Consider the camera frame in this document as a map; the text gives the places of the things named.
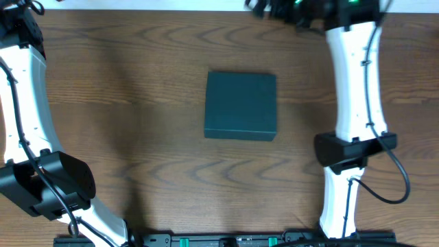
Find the dark green box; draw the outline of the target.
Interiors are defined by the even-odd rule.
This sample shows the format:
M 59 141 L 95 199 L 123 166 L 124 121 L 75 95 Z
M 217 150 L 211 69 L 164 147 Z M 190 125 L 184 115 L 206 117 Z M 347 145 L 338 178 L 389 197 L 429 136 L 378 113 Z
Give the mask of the dark green box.
M 276 76 L 211 71 L 206 83 L 204 136 L 273 141 L 277 134 Z

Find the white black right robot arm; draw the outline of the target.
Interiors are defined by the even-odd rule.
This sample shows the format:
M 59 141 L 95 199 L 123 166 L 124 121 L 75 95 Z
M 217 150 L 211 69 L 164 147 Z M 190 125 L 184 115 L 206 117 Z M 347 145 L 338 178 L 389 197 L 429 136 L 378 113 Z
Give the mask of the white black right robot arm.
M 308 30 L 315 20 L 323 28 L 331 52 L 337 97 L 333 132 L 317 134 L 314 149 L 324 168 L 324 206 L 320 229 L 328 239 L 357 234 L 355 207 L 359 180 L 368 157 L 394 148 L 379 92 L 379 1 L 246 1 L 254 15 L 270 17 Z

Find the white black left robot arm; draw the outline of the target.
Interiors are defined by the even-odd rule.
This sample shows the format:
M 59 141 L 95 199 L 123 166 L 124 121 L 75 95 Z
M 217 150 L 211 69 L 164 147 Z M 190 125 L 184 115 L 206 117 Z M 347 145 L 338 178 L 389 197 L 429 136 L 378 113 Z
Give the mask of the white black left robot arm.
M 1 194 L 32 217 L 67 224 L 95 246 L 134 246 L 126 221 L 96 196 L 89 166 L 64 152 L 47 99 L 38 1 L 1 2 L 1 107 L 5 167 Z

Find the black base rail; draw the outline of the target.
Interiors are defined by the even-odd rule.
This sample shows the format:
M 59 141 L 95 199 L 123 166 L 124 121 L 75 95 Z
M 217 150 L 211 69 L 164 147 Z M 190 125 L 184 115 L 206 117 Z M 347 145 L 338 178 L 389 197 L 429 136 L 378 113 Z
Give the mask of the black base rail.
M 386 231 L 363 231 L 351 237 L 357 239 L 396 242 L 396 235 Z M 318 231 L 290 229 L 284 233 L 250 234 L 250 235 L 170 235 L 166 233 L 151 234 L 143 237 L 142 244 L 147 247 L 223 247 L 223 246 L 275 246 L 285 242 L 321 240 L 324 235 Z M 95 246 L 86 237 L 58 237 L 54 247 Z

